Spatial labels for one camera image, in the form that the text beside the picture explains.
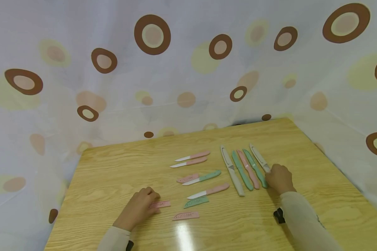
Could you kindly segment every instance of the wood grain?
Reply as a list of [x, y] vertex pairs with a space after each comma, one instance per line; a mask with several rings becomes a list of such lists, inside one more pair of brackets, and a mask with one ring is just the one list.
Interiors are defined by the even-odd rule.
[[[133, 232], [137, 251], [294, 250], [295, 243], [272, 213], [279, 198], [271, 189], [241, 198], [223, 162], [220, 145], [229, 153], [252, 143], [272, 165], [293, 173], [298, 192], [315, 208], [321, 222], [344, 250], [377, 250], [377, 211], [321, 151], [289, 120], [279, 119], [223, 129], [91, 148], [84, 151], [46, 251], [96, 250], [134, 192], [152, 187], [171, 207]], [[173, 160], [210, 150], [208, 160], [170, 168]], [[220, 169], [205, 182], [183, 186], [176, 179]], [[228, 190], [209, 196], [209, 203], [183, 209], [187, 196], [224, 182]], [[198, 211], [199, 219], [172, 221], [180, 212]]]

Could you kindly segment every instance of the hand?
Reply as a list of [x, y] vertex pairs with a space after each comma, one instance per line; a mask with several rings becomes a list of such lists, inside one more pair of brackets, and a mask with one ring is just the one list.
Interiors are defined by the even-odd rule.
[[149, 208], [151, 203], [161, 196], [152, 188], [147, 187], [135, 193], [127, 203], [113, 226], [127, 231], [132, 231], [136, 225], [146, 220], [152, 214], [159, 214], [159, 208]]
[[280, 164], [273, 164], [270, 173], [265, 174], [265, 180], [279, 195], [286, 192], [297, 192], [293, 187], [292, 173]]

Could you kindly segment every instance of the white knife handle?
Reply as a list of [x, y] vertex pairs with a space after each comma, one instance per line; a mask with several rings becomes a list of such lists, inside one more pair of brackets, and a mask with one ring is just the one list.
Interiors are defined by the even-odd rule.
[[236, 176], [235, 170], [228, 168], [228, 171], [229, 171], [230, 177], [233, 181], [233, 185], [235, 186], [236, 191], [238, 191], [239, 196], [244, 197], [243, 186], [242, 186], [242, 183], [240, 182], [239, 178]]

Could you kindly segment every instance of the white curtain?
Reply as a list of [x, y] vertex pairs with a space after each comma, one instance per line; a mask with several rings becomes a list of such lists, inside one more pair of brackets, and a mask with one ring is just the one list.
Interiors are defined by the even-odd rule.
[[377, 208], [377, 1], [0, 0], [0, 251], [88, 147], [280, 117]]

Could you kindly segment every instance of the beige sleeve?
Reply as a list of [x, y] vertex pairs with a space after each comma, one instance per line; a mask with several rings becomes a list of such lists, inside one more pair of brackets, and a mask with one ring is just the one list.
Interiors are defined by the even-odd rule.
[[285, 222], [304, 251], [342, 251], [327, 232], [306, 198], [296, 192], [281, 195]]
[[111, 226], [99, 243], [97, 251], [125, 251], [129, 240], [129, 231]]

